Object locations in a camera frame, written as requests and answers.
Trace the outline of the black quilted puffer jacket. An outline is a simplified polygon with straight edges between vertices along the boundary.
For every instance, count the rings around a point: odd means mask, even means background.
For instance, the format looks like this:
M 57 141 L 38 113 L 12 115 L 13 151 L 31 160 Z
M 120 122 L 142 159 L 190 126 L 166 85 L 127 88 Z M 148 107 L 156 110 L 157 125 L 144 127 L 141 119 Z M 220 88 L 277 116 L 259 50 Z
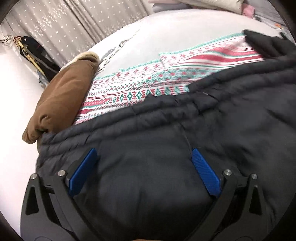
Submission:
M 67 169 L 88 148 L 99 161 L 75 198 L 106 240 L 184 240 L 213 199 L 192 163 L 256 174 L 273 228 L 295 195 L 295 54 L 243 64 L 43 135 L 36 171 Z

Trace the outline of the black hanging clothes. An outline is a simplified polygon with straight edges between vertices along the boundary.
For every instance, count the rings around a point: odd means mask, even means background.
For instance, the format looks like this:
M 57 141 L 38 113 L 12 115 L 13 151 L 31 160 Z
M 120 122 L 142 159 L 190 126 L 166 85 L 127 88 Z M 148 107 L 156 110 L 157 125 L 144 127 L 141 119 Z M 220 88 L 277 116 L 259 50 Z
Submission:
M 45 48 L 34 38 L 29 36 L 16 36 L 14 44 L 20 54 L 34 65 L 39 77 L 39 84 L 46 88 L 55 75 L 60 71 L 60 67 L 48 55 Z

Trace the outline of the brown folded coat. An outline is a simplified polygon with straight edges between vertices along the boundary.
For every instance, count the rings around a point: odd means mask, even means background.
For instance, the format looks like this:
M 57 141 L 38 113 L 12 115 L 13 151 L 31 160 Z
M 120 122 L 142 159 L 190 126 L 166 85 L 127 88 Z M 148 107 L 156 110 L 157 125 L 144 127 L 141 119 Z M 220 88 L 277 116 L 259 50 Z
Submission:
M 67 63 L 43 91 L 22 139 L 33 144 L 44 133 L 58 133 L 70 127 L 81 107 L 100 59 L 84 52 Z

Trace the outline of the red green patterned blanket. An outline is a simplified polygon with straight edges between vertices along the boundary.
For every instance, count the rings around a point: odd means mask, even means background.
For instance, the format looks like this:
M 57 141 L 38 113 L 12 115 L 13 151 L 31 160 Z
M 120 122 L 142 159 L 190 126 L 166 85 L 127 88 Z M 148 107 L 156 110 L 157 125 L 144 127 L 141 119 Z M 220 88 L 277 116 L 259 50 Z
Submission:
M 221 70 L 262 61 L 242 33 L 222 37 L 194 48 L 161 53 L 158 59 L 105 75 L 99 70 L 74 124 L 144 101 L 148 95 L 178 95 L 188 85 Z

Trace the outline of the black folded garment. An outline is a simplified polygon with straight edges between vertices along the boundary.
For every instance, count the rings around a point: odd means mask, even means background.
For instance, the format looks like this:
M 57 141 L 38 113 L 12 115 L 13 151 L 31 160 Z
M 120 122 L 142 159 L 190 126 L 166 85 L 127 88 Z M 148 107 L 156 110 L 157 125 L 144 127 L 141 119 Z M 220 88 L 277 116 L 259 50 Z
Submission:
M 272 37 L 250 30 L 244 30 L 243 33 L 247 44 L 264 58 L 277 58 L 295 53 L 295 44 L 287 37 Z

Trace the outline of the grey dotted curtain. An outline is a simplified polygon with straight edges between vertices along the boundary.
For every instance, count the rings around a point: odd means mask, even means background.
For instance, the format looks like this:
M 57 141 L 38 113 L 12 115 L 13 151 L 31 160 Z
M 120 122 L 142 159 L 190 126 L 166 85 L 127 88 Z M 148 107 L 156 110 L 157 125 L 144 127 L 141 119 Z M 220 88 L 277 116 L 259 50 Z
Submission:
M 79 53 L 153 13 L 147 1 L 17 1 L 1 23 L 1 36 L 29 36 L 63 66 Z

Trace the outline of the pink small cushion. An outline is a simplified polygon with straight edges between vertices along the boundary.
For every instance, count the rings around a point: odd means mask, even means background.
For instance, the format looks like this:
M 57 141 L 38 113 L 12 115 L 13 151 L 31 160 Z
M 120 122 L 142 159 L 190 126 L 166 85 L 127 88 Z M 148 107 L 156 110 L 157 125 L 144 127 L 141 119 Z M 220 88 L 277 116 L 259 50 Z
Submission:
M 248 18 L 253 18 L 255 13 L 255 8 L 249 4 L 242 4 L 242 12 L 241 14 L 243 16 L 246 16 Z

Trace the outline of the cream quilted pillow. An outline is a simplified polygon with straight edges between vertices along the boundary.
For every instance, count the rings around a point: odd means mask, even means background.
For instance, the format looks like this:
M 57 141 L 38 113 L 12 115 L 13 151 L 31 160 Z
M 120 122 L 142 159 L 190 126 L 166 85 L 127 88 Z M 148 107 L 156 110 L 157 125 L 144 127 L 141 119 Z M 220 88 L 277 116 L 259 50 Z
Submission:
M 241 14 L 243 4 L 241 0 L 180 0 L 178 2 L 198 8 L 223 9 L 237 14 Z

